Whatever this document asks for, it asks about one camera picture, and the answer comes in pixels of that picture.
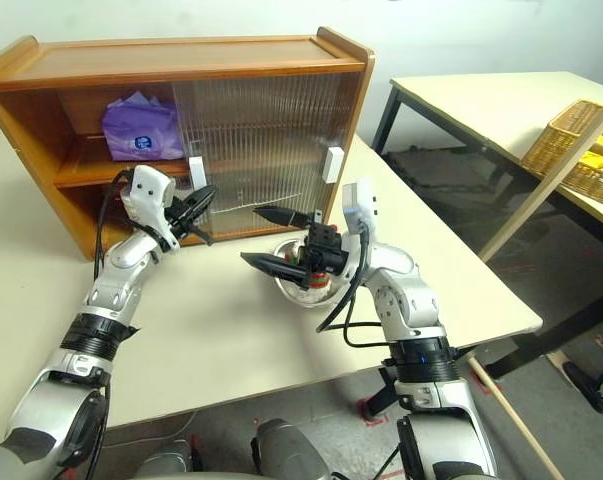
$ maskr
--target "wooden pole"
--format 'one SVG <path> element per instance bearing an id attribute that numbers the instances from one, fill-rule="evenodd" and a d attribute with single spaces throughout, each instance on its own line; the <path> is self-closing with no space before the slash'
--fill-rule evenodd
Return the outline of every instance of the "wooden pole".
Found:
<path id="1" fill-rule="evenodd" d="M 478 360 L 476 358 L 474 358 L 473 355 L 470 355 L 468 357 L 468 363 L 472 367 L 472 370 L 474 370 L 476 372 L 477 376 L 483 382 L 483 384 L 486 387 L 488 387 L 490 392 L 492 392 L 492 395 L 494 395 L 494 398 L 496 398 L 497 401 L 501 404 L 501 406 L 505 410 L 505 413 L 508 414 L 508 416 L 512 419 L 512 421 L 514 422 L 516 427 L 523 434 L 525 439 L 528 441 L 528 443 L 534 450 L 534 453 L 536 453 L 538 455 L 539 459 L 541 460 L 541 462 L 543 463 L 545 468 L 547 468 L 548 472 L 550 472 L 550 475 L 552 475 L 552 478 L 554 478 L 556 480 L 565 480 L 565 478 L 563 477 L 563 475 L 561 475 L 561 472 L 556 467 L 556 465 L 552 462 L 552 460 L 550 459 L 548 454 L 545 453 L 545 450 L 543 450 L 543 448 L 541 447 L 541 444 L 539 444 L 538 440 L 534 437 L 534 435 L 532 435 L 532 432 L 530 431 L 530 429 L 527 427 L 527 425 L 525 423 L 523 423 L 523 420 L 521 420 L 521 417 L 519 417 L 519 414 L 514 410 L 514 408 L 512 408 L 512 405 L 510 405 L 510 402 L 508 402 L 508 400 L 505 398 L 505 396 L 501 393 L 501 391 L 498 389 L 498 387 L 494 384 L 494 381 L 492 380 L 492 378 L 490 378 L 490 375 L 488 375 L 488 372 L 486 372 L 483 369 L 481 364 L 478 362 Z"/>
<path id="2" fill-rule="evenodd" d="M 530 218 L 537 208 L 561 183 L 563 178 L 570 173 L 574 166 L 579 162 L 583 154 L 596 143 L 597 138 L 603 132 L 603 108 L 592 119 L 583 133 L 568 149 L 563 158 L 552 170 L 548 172 L 545 178 L 539 183 L 537 188 L 528 195 L 523 204 L 508 218 L 499 231 L 485 244 L 479 252 L 479 257 L 487 262 L 497 251 L 507 242 L 512 235 Z"/>

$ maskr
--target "purple tissue package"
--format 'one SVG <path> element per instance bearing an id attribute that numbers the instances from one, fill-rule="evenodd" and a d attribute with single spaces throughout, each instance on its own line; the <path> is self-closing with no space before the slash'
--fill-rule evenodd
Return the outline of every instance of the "purple tissue package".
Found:
<path id="1" fill-rule="evenodd" d="M 106 108 L 103 133 L 113 160 L 174 160 L 183 158 L 177 127 L 177 109 L 161 104 L 156 97 L 147 100 L 135 92 Z"/>

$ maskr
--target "table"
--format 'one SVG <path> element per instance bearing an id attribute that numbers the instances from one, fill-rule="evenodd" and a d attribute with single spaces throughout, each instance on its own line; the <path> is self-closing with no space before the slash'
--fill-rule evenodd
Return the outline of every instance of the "table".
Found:
<path id="1" fill-rule="evenodd" d="M 520 160 L 547 123 L 570 103 L 603 104 L 603 85 L 569 72 L 442 75 L 392 79 L 392 91 L 372 148 L 381 154 L 401 104 L 405 104 L 472 149 L 492 160 L 493 182 L 504 172 L 513 181 L 500 198 L 531 191 L 538 178 Z M 603 204 L 560 186 L 548 201 L 603 242 Z M 603 322 L 603 296 L 541 336 L 514 337 L 518 350 L 486 369 L 500 377 L 539 355 L 559 348 Z"/>
<path id="2" fill-rule="evenodd" d="M 377 192 L 380 238 L 418 260 L 440 295 L 452 345 L 541 326 L 541 319 L 357 137 L 342 183 L 364 174 Z M 340 196 L 333 212 L 330 222 L 343 229 Z M 272 278 L 239 258 L 242 251 L 269 251 L 299 235 L 188 247 L 164 257 L 132 322 L 141 330 L 115 360 L 110 426 L 379 366 L 386 349 L 350 349 L 337 331 L 316 334 L 327 310 L 293 305 Z M 88 291 L 91 269 L 0 136 L 0 439 Z M 357 300 L 353 321 L 375 320 L 370 295 Z M 380 339 L 379 329 L 355 330 L 355 341 Z"/>

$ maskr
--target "wicker basket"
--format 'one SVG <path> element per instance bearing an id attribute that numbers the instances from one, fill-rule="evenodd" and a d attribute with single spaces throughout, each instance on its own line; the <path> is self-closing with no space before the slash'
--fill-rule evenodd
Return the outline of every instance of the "wicker basket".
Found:
<path id="1" fill-rule="evenodd" d="M 552 120 L 530 147 L 521 164 L 545 175 L 559 161 L 601 109 L 601 105 L 579 100 Z M 603 155 L 603 145 L 595 144 L 591 152 Z M 577 163 L 562 182 L 578 192 L 603 203 L 603 172 Z"/>

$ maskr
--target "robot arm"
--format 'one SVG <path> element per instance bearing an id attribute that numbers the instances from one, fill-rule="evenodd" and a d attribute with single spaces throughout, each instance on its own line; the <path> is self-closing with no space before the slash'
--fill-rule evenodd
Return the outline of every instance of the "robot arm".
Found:
<path id="1" fill-rule="evenodd" d="M 400 453 L 406 473 L 415 480 L 457 478 L 462 474 L 496 474 L 487 437 L 467 383 L 455 367 L 454 350 L 439 319 L 435 293 L 419 267 L 403 250 L 376 241 L 375 198 L 369 179 L 343 188 L 348 232 L 342 236 L 299 212 L 287 211 L 298 227 L 309 227 L 298 265 L 272 255 L 242 254 L 255 268 L 307 288 L 313 273 L 328 272 L 350 287 L 317 331 L 325 330 L 359 286 L 374 299 L 396 369 L 395 391 L 410 412 L 398 422 Z M 281 209 L 256 209 L 281 223 Z"/>
<path id="2" fill-rule="evenodd" d="M 179 249 L 216 191 L 208 186 L 173 198 L 174 181 L 148 166 L 128 180 L 121 196 L 135 232 L 105 255 L 60 347 L 16 408 L 0 443 L 0 479 L 50 480 L 90 456 L 105 428 L 101 389 L 119 344 L 136 332 L 130 322 L 141 287 L 162 255 Z"/>

